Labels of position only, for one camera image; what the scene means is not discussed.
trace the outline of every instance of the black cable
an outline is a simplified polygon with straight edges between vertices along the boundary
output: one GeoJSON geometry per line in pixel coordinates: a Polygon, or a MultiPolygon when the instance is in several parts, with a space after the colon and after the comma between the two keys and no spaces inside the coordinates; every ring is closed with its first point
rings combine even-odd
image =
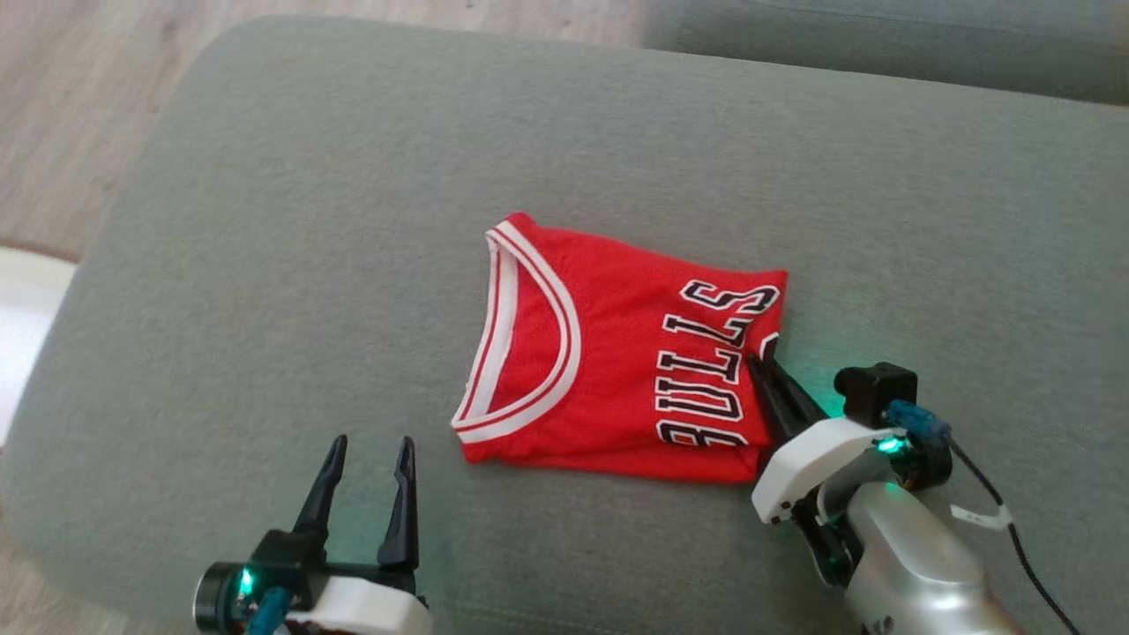
{"type": "MultiPolygon", "coordinates": [[[[989,481],[988,477],[986,477],[984,473],[980,471],[980,468],[978,468],[975,463],[972,462],[972,459],[969,459],[969,455],[965,454],[963,450],[961,450],[961,446],[957,445],[956,442],[952,440],[952,437],[949,437],[948,440],[948,445],[953,450],[953,454],[956,454],[956,458],[960,459],[962,463],[968,466],[969,470],[972,472],[972,476],[977,477],[977,480],[980,481],[980,485],[984,486],[984,489],[988,490],[988,494],[990,494],[992,499],[996,501],[996,505],[1003,506],[1004,497],[999,495],[999,492],[997,492],[995,487],[992,487],[991,481],[989,481]]],[[[1047,588],[1043,586],[1043,583],[1039,581],[1039,576],[1035,575],[1035,571],[1031,568],[1031,563],[1027,562],[1027,554],[1023,550],[1023,545],[1019,543],[1019,533],[1015,530],[1014,521],[1009,521],[1007,523],[1007,532],[1012,536],[1012,545],[1015,546],[1015,555],[1018,556],[1019,564],[1023,565],[1023,572],[1027,574],[1027,580],[1030,580],[1031,583],[1035,585],[1035,591],[1039,591],[1039,594],[1043,598],[1043,601],[1047,602],[1047,606],[1049,606],[1052,611],[1054,611],[1054,615],[1057,615],[1058,618],[1062,621],[1062,625],[1067,627],[1067,630],[1069,630],[1071,635],[1079,635],[1082,632],[1078,630],[1078,627],[1074,625],[1074,621],[1071,621],[1070,618],[1067,617],[1066,612],[1062,611],[1062,609],[1058,606],[1058,602],[1056,602],[1054,599],[1051,598],[1051,594],[1047,591],[1047,588]]]]}

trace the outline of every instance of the folded jersey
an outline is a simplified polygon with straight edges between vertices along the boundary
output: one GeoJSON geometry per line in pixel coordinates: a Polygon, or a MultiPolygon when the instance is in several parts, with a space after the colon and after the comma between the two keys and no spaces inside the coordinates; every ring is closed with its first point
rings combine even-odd
{"type": "Polygon", "coordinates": [[[524,212],[487,243],[485,328],[452,420],[467,461],[755,478],[769,438],[745,358],[774,346],[787,272],[701,267],[524,212]]]}

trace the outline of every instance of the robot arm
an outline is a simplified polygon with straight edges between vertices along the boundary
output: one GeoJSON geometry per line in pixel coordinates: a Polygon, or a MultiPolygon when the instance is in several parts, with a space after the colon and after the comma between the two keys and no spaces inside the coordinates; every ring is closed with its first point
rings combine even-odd
{"type": "Polygon", "coordinates": [[[947,426],[913,406],[916,375],[890,364],[847,368],[835,388],[850,418],[828,418],[778,364],[750,364],[780,443],[753,506],[763,522],[799,527],[864,633],[1021,633],[975,555],[910,493],[952,472],[947,426]]]}
{"type": "Polygon", "coordinates": [[[399,484],[377,565],[325,562],[333,492],[348,440],[333,442],[291,531],[272,529],[246,563],[216,563],[196,586],[193,616],[202,633],[429,635],[431,616],[415,594],[419,532],[415,449],[404,437],[399,484]]]}

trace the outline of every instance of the wooden floor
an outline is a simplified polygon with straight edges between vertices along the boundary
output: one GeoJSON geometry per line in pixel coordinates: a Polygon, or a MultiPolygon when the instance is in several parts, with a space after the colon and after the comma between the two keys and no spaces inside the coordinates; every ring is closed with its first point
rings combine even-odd
{"type": "MultiPolygon", "coordinates": [[[[182,73],[240,21],[272,14],[353,16],[638,46],[654,2],[2,0],[0,243],[78,261],[182,73]]],[[[0,635],[183,632],[55,591],[0,533],[0,635]]]]}

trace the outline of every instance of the gray cushion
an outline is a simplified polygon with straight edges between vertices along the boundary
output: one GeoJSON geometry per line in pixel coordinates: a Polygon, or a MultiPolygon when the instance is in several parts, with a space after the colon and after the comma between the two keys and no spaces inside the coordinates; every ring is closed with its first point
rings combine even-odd
{"type": "MultiPolygon", "coordinates": [[[[419,446],[438,634],[852,628],[747,487],[469,466],[447,421],[514,209],[793,271],[782,354],[917,369],[1091,632],[1124,616],[1129,111],[641,50],[278,18],[184,79],[78,271],[5,452],[52,580],[187,620],[352,438],[330,553],[371,562],[419,446]]],[[[929,497],[986,510],[963,472],[929,497]]],[[[949,524],[1053,619],[1006,537],[949,524]]]]}
{"type": "Polygon", "coordinates": [[[668,1],[650,46],[1129,103],[1127,0],[668,1]]]}

